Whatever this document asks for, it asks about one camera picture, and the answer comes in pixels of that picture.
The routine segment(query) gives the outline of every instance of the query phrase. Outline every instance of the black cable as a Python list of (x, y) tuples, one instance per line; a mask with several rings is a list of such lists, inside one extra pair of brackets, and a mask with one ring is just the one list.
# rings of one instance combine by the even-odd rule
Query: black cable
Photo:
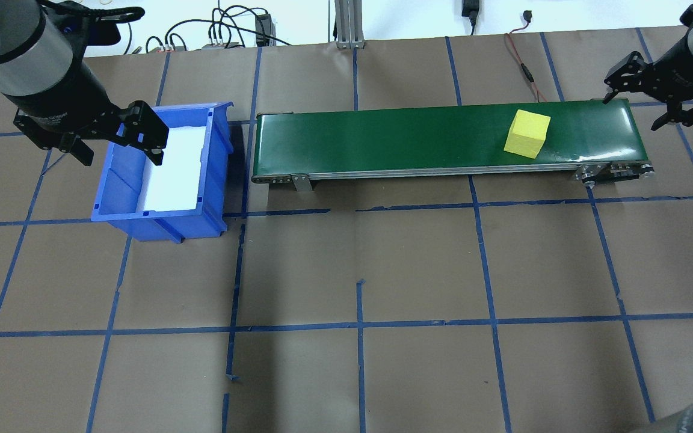
[[(243, 11), (242, 11), (242, 12), (239, 12), (239, 14), (234, 14), (233, 16), (231, 16), (231, 15), (229, 14), (229, 10), (231, 10), (231, 9), (233, 9), (233, 8), (241, 8), (241, 9), (243, 9)], [(251, 14), (253, 14), (253, 17), (256, 18), (256, 22), (258, 22), (258, 23), (261, 25), (261, 33), (264, 33), (264, 34), (266, 35), (266, 28), (264, 28), (263, 21), (261, 21), (261, 17), (259, 17), (258, 14), (256, 14), (256, 12), (253, 11), (252, 8), (247, 8), (247, 7), (241, 6), (241, 5), (231, 5), (231, 6), (229, 6), (228, 8), (226, 8), (226, 10), (224, 10), (224, 13), (226, 13), (226, 16), (228, 16), (229, 19), (232, 20), (232, 22), (234, 23), (234, 25), (237, 25), (237, 23), (234, 22), (234, 17), (235, 17), (235, 16), (241, 16), (241, 14), (243, 14), (243, 13), (245, 13), (245, 12), (250, 12)], [(242, 32), (239, 32), (239, 31), (238, 31), (238, 33), (239, 33), (239, 38), (242, 39)]]
[[(165, 33), (165, 35), (169, 36), (170, 33), (173, 32), (173, 30), (176, 27), (178, 27), (179, 25), (186, 24), (188, 22), (209, 22), (209, 23), (212, 23), (213, 21), (209, 20), (209, 19), (198, 19), (197, 17), (195, 17), (195, 19), (185, 19), (181, 22), (176, 22), (176, 24), (174, 24), (173, 27), (170, 27), (170, 29), (168, 29), (168, 31)], [(285, 42), (285, 41), (281, 40), (280, 38), (275, 38), (272, 35), (265, 35), (264, 33), (260, 33), (260, 32), (254, 32), (253, 30), (250, 30), (249, 28), (237, 27), (236, 25), (226, 24), (225, 22), (223, 23), (223, 25), (225, 25), (226, 27), (236, 28), (237, 30), (242, 30), (243, 32), (253, 33), (253, 35), (264, 36), (266, 38), (272, 39), (272, 41), (278, 41), (281, 44), (286, 44), (287, 46), (290, 45), (288, 42)]]
[(130, 37), (127, 39), (127, 47), (125, 49), (125, 52), (122, 53), (122, 55), (126, 55), (127, 52), (130, 51), (130, 46), (132, 46), (132, 25), (130, 23), (127, 23), (127, 30), (130, 32)]
[(226, 26), (226, 29), (229, 31), (229, 38), (226, 40), (226, 46), (229, 46), (229, 44), (232, 43), (232, 29), (226, 25), (226, 23), (223, 22), (212, 22), (212, 25), (207, 29), (207, 37), (210, 39), (211, 43), (214, 43), (215, 45), (218, 44), (218, 36), (215, 35), (215, 25), (218, 25), (219, 30), (221, 29), (221, 26), (224, 25)]
[[(241, 8), (241, 9), (243, 9), (244, 11), (239, 12), (239, 14), (234, 14), (233, 16), (231, 16), (231, 15), (228, 14), (228, 13), (229, 13), (229, 10), (231, 10), (231, 9), (233, 9), (233, 8)], [(255, 11), (253, 11), (253, 9), (263, 9), (263, 8), (247, 8), (247, 7), (242, 6), (242, 5), (231, 5), (231, 6), (229, 6), (228, 8), (226, 8), (225, 12), (226, 12), (226, 14), (227, 14), (226, 16), (229, 16), (229, 17), (241, 16), (241, 15), (244, 14), (245, 12), (250, 12), (251, 14), (253, 14), (254, 17), (256, 17), (256, 21), (258, 21), (258, 23), (261, 25), (261, 33), (266, 33), (266, 28), (263, 27), (263, 21), (261, 21), (261, 17), (259, 17), (258, 14), (256, 14)]]
[[(229, 10), (229, 9), (221, 9), (221, 8), (214, 8), (214, 9), (212, 9), (212, 13), (210, 14), (210, 17), (211, 17), (212, 21), (213, 21), (213, 22), (216, 22), (216, 21), (215, 21), (215, 11), (219, 11), (219, 12), (221, 12), (221, 17), (220, 17), (220, 19), (218, 20), (218, 22), (219, 22), (220, 24), (223, 24), (223, 17), (226, 16), (226, 11), (228, 11), (228, 10)], [(232, 23), (234, 24), (234, 26), (237, 26), (237, 22), (234, 21), (234, 17), (229, 16), (229, 19), (232, 20)], [(242, 33), (237, 32), (237, 34), (239, 35), (239, 44), (241, 44), (242, 46), (245, 46), (245, 38), (242, 38)], [(219, 36), (221, 39), (223, 39), (223, 35), (221, 34), (221, 27), (220, 27), (220, 25), (219, 25), (219, 27), (218, 27), (218, 36)], [(229, 28), (229, 41), (231, 41), (231, 40), (232, 40), (232, 30), (231, 30), (231, 28)]]
[(157, 42), (159, 42), (160, 47), (164, 47), (165, 44), (162, 43), (162, 39), (157, 38), (157, 36), (149, 36), (148, 39), (146, 39), (146, 52), (149, 52), (149, 42), (152, 41), (152, 39), (155, 39)]
[(186, 47), (186, 41), (183, 40), (181, 35), (175, 32), (170, 33), (170, 46), (173, 47), (173, 50), (176, 49), (176, 42), (173, 42), (173, 36), (178, 36), (178, 39), (181, 39), (181, 43), (183, 44), (183, 51), (189, 51), (189, 49), (187, 49)]
[(132, 6), (129, 8), (116, 8), (116, 9), (85, 9), (77, 10), (74, 8), (69, 8), (64, 5), (58, 5), (57, 3), (50, 2), (50, 0), (36, 0), (42, 6), (53, 9), (61, 14), (69, 14), (70, 16), (82, 16), (82, 17), (107, 17), (107, 16), (120, 16), (117, 22), (131, 22), (137, 21), (143, 17), (146, 13), (143, 8), (138, 6)]

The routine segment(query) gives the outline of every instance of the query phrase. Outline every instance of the red cable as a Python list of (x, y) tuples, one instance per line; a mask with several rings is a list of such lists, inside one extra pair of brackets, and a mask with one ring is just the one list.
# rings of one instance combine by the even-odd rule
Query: red cable
[[(507, 40), (509, 41), (510, 45), (512, 46), (512, 50), (515, 52), (515, 58), (518, 62), (518, 64), (523, 65), (523, 60), (520, 58), (520, 54), (517, 52), (517, 47), (515, 46), (515, 42), (512, 41), (512, 33), (515, 32), (520, 32), (520, 30), (525, 30), (528, 25), (531, 24), (530, 22), (527, 22), (526, 25), (520, 28), (513, 28), (509, 33), (504, 33), (504, 35), (507, 37)], [(536, 82), (531, 82), (531, 86), (537, 91), (537, 95), (541, 96), (542, 99), (544, 99), (545, 102), (547, 102), (547, 98), (545, 98), (544, 94), (539, 90), (539, 87), (537, 86)]]

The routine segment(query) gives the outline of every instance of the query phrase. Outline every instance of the yellow foam cube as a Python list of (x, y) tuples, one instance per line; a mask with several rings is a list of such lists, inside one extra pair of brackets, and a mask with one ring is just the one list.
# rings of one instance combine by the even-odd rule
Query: yellow foam cube
[(547, 139), (547, 127), (550, 116), (522, 109), (517, 110), (507, 135), (504, 151), (534, 159), (539, 154), (544, 140)]

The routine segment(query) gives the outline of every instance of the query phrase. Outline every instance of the metal bracket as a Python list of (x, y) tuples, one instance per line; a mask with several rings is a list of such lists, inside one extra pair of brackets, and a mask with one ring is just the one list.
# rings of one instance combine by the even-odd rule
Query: metal bracket
[(292, 174), (292, 183), (297, 191), (311, 191), (312, 182), (309, 180), (309, 176), (305, 174)]
[(336, 0), (336, 46), (339, 49), (365, 47), (363, 0)]
[(313, 190), (312, 181), (309, 179), (308, 174), (291, 174), (289, 176), (258, 176), (251, 177), (250, 180), (252, 180), (253, 183), (267, 183), (270, 185), (292, 183), (297, 191)]
[(605, 164), (581, 165), (574, 173), (574, 180), (580, 180), (586, 187), (592, 189), (596, 184), (646, 178), (653, 174), (654, 167), (650, 161), (605, 162)]

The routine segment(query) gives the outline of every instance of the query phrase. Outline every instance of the conveyor belt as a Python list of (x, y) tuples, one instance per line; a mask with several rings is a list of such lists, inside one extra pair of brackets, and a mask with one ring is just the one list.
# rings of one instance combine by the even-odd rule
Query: conveyor belt
[[(536, 159), (504, 151), (518, 109), (552, 118)], [(626, 99), (265, 114), (257, 134), (253, 181), (304, 189), (325, 179), (580, 170), (580, 180), (606, 181), (653, 171)], [(620, 175), (602, 176), (610, 169)]]

